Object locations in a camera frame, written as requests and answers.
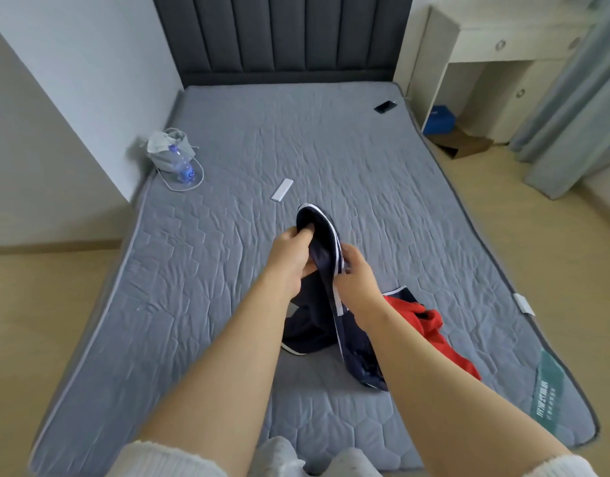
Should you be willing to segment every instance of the blue box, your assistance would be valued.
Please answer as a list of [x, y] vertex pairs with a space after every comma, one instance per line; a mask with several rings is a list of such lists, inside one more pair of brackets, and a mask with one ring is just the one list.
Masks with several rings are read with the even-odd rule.
[[446, 105], [434, 105], [424, 126], [424, 135], [451, 133], [455, 128], [455, 116]]

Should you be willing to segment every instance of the smartphone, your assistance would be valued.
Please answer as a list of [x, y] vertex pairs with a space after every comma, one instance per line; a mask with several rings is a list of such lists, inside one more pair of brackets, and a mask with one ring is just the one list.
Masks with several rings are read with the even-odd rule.
[[385, 103], [381, 103], [373, 110], [378, 112], [379, 114], [383, 114], [384, 112], [388, 112], [393, 109], [396, 105], [397, 103], [393, 102], [392, 100], [387, 100]]

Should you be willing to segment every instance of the green label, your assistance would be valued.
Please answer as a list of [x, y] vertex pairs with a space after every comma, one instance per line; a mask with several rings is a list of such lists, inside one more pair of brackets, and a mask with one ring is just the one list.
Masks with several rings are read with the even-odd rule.
[[563, 398], [565, 372], [547, 351], [541, 350], [537, 382], [530, 407], [530, 416], [554, 434]]

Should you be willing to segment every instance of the hand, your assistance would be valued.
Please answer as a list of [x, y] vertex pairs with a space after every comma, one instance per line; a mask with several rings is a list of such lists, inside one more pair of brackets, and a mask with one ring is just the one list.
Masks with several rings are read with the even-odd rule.
[[349, 262], [350, 272], [337, 275], [333, 282], [342, 303], [353, 313], [357, 325], [365, 330], [369, 316], [379, 312], [380, 308], [386, 308], [388, 303], [380, 293], [371, 266], [360, 250], [343, 243], [342, 256]]
[[290, 299], [301, 291], [301, 279], [316, 271], [309, 258], [309, 243], [314, 237], [314, 225], [309, 224], [300, 232], [295, 226], [280, 234], [274, 240], [267, 258], [264, 273], [274, 275]]

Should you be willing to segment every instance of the plastic water bottle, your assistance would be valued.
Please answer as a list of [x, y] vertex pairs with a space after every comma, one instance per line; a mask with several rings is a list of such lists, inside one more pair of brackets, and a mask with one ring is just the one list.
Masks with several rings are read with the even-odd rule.
[[179, 155], [179, 162], [174, 165], [174, 173], [179, 182], [189, 184], [194, 180], [194, 168], [190, 161], [185, 161], [176, 145], [170, 145], [168, 150]]

